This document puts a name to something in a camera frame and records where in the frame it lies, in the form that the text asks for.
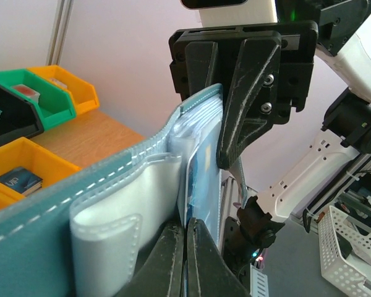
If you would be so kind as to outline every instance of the white basket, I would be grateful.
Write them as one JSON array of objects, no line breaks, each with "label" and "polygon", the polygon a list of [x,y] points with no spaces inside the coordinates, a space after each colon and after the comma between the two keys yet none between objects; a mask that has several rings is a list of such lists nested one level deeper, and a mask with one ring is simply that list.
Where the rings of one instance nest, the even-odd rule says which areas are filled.
[{"label": "white basket", "polygon": [[[348,222],[370,233],[363,236]],[[330,206],[318,230],[322,276],[348,296],[370,297],[371,290],[365,282],[371,282],[371,229]],[[352,244],[359,256],[351,254],[346,260],[342,257],[336,232]]]}]

